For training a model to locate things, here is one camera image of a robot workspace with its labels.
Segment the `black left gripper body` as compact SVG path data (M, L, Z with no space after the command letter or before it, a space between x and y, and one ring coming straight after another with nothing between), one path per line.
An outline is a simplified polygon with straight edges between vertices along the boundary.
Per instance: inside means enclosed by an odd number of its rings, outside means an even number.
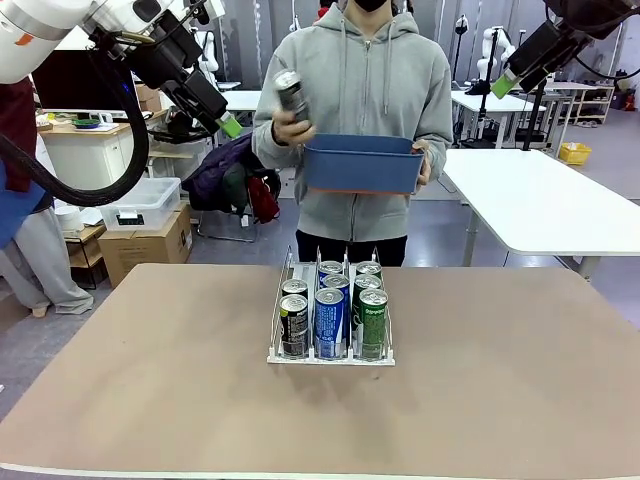
M169 79L160 90L209 134L220 129L218 120L227 113L227 101L201 71L194 70L183 79Z

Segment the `person's left hand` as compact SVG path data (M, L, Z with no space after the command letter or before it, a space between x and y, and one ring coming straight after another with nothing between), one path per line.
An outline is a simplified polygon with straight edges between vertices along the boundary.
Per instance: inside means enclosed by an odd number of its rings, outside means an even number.
M426 186L430 180L431 155L429 142L424 139L416 140L412 145L412 152L414 154L422 154L422 163L416 182L416 190L419 191L422 187Z

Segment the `person's right hand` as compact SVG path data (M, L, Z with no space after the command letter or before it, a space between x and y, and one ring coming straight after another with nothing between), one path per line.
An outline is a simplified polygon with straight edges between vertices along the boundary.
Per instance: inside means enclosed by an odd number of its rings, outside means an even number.
M302 145L315 134L315 126L309 120L298 121L293 112L276 110L272 115L272 136L279 145Z

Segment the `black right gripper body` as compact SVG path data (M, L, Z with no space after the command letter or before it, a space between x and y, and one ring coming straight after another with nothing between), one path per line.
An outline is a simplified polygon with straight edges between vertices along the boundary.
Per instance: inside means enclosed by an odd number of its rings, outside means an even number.
M583 46L583 34L564 21L547 20L506 62L505 78L525 92L535 89L549 74L568 63Z

